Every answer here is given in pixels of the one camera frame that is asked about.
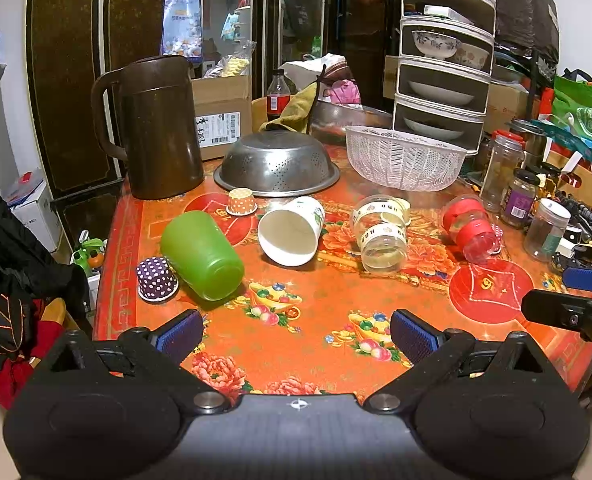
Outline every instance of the green plastic cup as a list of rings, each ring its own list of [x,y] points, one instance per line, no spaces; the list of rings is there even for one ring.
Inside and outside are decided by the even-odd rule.
[[[174,218],[163,231],[160,251],[204,300],[228,297],[245,274],[240,257],[205,211],[188,211]]]

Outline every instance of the orange tablecloth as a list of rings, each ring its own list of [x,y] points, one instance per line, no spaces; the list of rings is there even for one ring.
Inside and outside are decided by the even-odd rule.
[[[455,183],[442,192],[396,192],[412,205],[409,261],[396,276],[375,278],[362,270],[348,218],[361,198],[394,190],[361,178],[343,148],[328,150],[342,176],[315,195],[326,210],[324,233],[316,258],[298,269],[276,265],[258,244],[258,219],[274,199],[258,200],[255,215],[227,215],[227,194],[212,180],[218,160],[205,163],[204,183],[183,196],[143,202],[125,194],[109,238],[95,338],[116,338],[133,326],[156,328],[196,306],[204,315],[204,337],[183,366],[232,399],[249,391],[355,392],[361,399],[410,367],[388,335],[392,311],[406,308],[440,330],[461,328],[479,339],[503,340],[512,330],[527,330],[567,384],[579,385],[592,365],[592,344],[575,333],[527,322],[520,312],[531,288],[562,290],[559,277],[522,250],[522,232],[500,224],[505,232],[500,256],[472,266],[438,227],[440,208],[471,193],[468,188]],[[164,227],[188,210],[214,217],[243,259],[244,281],[227,302],[202,303],[182,287],[167,303],[148,304],[137,295],[134,269],[160,255]],[[291,303],[272,301],[286,293]],[[364,320],[372,328],[361,326]],[[365,340],[380,349],[371,351],[373,343]]]

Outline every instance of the yellow cloth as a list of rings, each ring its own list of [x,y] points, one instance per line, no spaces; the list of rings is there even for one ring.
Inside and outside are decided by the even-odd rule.
[[[289,104],[282,111],[278,119],[263,123],[261,131],[267,129],[268,124],[280,124],[292,132],[307,133],[307,117],[310,114],[311,105],[316,98],[316,83],[307,86],[296,95],[293,95]]]

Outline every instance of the red bottle label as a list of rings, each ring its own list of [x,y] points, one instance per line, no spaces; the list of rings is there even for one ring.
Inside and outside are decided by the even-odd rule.
[[[267,96],[267,115],[280,115],[289,103],[291,95]]]

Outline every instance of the jar with purple label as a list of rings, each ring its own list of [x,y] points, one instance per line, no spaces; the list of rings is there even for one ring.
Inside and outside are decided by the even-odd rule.
[[[505,189],[500,218],[512,227],[521,228],[527,222],[540,180],[531,171],[514,170],[514,178]]]

